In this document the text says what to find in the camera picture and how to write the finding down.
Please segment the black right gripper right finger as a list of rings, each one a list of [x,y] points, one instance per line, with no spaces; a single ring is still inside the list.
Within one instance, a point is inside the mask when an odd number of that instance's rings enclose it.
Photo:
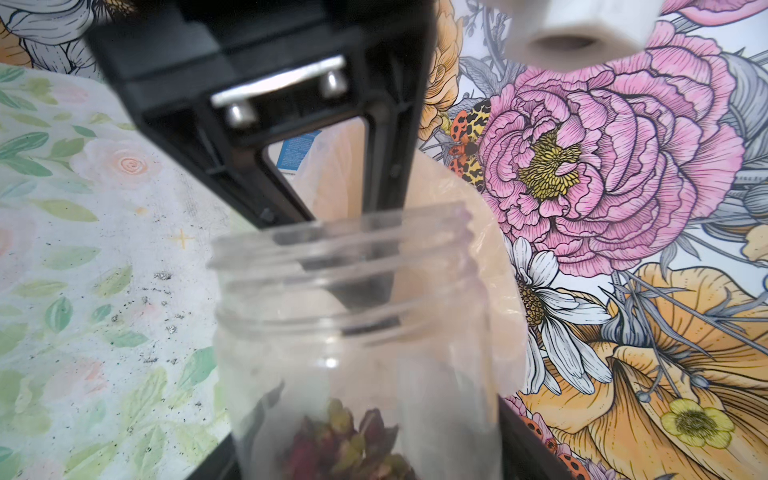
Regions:
[[[567,480],[570,471],[526,427],[504,398],[498,399],[499,425],[502,433],[503,478]],[[187,477],[188,480],[240,479],[232,436],[228,435]]]

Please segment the clear jar with rose tea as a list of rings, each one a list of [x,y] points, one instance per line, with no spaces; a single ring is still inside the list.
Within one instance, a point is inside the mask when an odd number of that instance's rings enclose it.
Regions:
[[[471,214],[405,210],[216,240],[213,347],[245,479],[498,479]]]

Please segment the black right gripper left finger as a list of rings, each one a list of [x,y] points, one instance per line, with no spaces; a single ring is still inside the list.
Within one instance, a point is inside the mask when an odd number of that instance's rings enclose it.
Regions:
[[[138,130],[254,226],[313,218],[269,146],[355,118],[363,212],[403,207],[432,2],[140,1],[85,39]]]

